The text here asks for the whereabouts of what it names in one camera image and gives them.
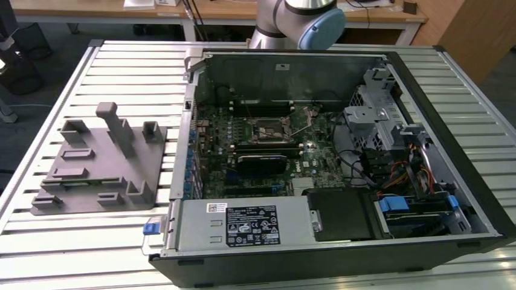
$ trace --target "white box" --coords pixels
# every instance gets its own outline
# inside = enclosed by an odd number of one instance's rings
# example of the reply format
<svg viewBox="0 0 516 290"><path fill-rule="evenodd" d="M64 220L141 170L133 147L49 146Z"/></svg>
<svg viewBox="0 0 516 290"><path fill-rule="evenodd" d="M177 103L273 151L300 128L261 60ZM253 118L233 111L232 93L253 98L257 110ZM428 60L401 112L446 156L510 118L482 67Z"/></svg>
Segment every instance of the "white box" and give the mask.
<svg viewBox="0 0 516 290"><path fill-rule="evenodd" d="M152 10L153 0L125 0L124 10Z"/></svg>
<svg viewBox="0 0 516 290"><path fill-rule="evenodd" d="M180 0L156 0L156 5L177 6Z"/></svg>

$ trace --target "slotted metal table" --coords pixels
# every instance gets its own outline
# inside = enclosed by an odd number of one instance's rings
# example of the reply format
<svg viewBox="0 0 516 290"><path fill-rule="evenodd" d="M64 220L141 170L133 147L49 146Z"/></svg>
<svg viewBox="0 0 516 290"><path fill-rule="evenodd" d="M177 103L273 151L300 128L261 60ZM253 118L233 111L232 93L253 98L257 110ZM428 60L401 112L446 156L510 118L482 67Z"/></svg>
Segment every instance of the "slotted metal table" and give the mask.
<svg viewBox="0 0 516 290"><path fill-rule="evenodd" d="M166 214L188 47L244 43L92 42L0 198L0 289L177 289L141 254L141 227ZM336 45L333 50L394 50L421 85L474 167L516 221L516 131L445 52L432 47ZM62 142L65 120L105 126L98 102L116 102L132 126L168 128L156 207L145 211L33 216L30 201ZM404 99L412 118L417 114ZM160 248L161 240L150 239ZM221 289L516 289L516 244L472 254L430 271L240 285Z"/></svg>

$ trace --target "floor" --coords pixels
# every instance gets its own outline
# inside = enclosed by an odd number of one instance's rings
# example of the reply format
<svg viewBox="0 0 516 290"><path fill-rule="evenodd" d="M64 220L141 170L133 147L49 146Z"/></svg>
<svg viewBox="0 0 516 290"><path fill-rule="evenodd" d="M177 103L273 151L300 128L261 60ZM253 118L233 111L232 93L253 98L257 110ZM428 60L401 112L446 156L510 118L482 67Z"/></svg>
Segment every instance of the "floor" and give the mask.
<svg viewBox="0 0 516 290"><path fill-rule="evenodd" d="M66 84L90 39L110 40L174 40L172 36L134 36L132 25L81 24L80 33L69 33L64 24L41 24L53 55L36 62L45 86L36 93L13 96L0 86L0 96L9 105L49 105L54 103ZM510 52L481 84L488 95L513 125L516 125L516 53ZM0 192L10 175L4 170L14 170L45 120L49 108L42 106L13 107L18 122L0 122Z"/></svg>

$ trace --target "motherboard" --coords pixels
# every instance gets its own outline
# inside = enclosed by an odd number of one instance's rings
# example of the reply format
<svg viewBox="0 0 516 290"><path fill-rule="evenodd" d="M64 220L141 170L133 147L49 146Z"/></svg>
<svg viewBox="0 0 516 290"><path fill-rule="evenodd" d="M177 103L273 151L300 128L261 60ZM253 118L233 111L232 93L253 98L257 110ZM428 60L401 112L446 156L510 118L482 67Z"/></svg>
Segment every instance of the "motherboard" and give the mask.
<svg viewBox="0 0 516 290"><path fill-rule="evenodd" d="M197 107L204 199L293 196L345 185L334 112L316 104L230 105Z"/></svg>

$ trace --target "power supply label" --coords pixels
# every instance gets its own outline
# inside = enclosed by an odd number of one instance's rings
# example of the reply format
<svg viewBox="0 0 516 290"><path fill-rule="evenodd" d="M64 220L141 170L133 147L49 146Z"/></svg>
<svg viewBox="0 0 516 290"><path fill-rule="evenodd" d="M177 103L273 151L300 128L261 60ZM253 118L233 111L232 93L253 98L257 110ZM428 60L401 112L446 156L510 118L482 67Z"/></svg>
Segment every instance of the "power supply label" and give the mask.
<svg viewBox="0 0 516 290"><path fill-rule="evenodd" d="M280 244L280 227L274 205L225 209L225 244L248 247Z"/></svg>

